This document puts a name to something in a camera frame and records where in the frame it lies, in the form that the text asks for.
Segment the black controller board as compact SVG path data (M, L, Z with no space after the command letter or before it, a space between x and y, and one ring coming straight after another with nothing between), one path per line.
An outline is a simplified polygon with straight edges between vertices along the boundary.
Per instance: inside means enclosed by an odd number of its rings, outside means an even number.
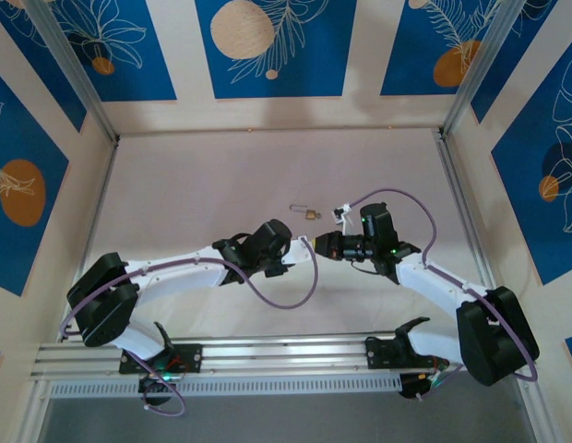
M401 373L400 395L408 400L419 400L427 397L441 383L441 377L446 373L446 370L419 370Z
M175 387L168 380L160 380L153 375L144 376L138 381L138 394L148 410L158 408L172 398L172 390Z

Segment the aluminium table side rail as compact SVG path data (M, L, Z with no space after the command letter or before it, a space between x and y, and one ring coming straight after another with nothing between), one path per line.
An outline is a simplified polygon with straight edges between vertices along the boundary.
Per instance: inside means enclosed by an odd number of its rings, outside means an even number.
M459 177L459 170L453 158L450 146L447 143L447 138L441 128L434 129L433 134L438 155L446 174L450 191L458 210L459 219L462 224L469 249L475 260L476 269L479 272L480 279L486 286L495 287L495 276L490 262L483 251L483 244L471 213L471 207L467 199L465 187Z

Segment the long aluminium base rail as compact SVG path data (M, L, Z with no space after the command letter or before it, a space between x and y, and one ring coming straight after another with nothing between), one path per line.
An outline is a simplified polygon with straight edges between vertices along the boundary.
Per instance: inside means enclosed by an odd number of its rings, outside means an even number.
M369 369L364 341L368 337L405 341L421 355L433 355L462 362L458 336L444 330L400 327L395 331L286 335L269 337L176 338L172 344L201 344L203 360L199 373L183 376L298 376L335 375L370 370L404 373L435 369ZM75 379L83 377L131 377L118 372L124 350L106 344L89 348L82 341L45 343L37 352L30 374L36 379Z

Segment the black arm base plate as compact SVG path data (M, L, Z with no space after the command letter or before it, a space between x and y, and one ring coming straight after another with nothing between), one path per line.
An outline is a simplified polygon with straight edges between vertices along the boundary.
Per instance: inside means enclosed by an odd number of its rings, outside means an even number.
M433 355L417 354L405 341L368 337L364 341L369 369L424 368L445 370L449 361Z
M197 344L175 344L158 355L146 360L151 367L150 373L162 375L180 375L199 373L203 360L203 346ZM133 359L127 351L123 351L118 372L122 375L146 374L147 370Z

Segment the aluminium frame post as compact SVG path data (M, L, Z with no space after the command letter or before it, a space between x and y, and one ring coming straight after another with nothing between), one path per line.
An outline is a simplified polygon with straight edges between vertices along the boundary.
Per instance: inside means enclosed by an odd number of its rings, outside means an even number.
M99 94L76 56L66 35L59 26L51 8L43 0L21 0L36 31L42 37L55 62L65 75L87 112L113 147L119 135L105 112Z
M478 52L459 86L457 97L440 128L443 139L471 111L480 124L558 0L497 0L496 12L481 38Z

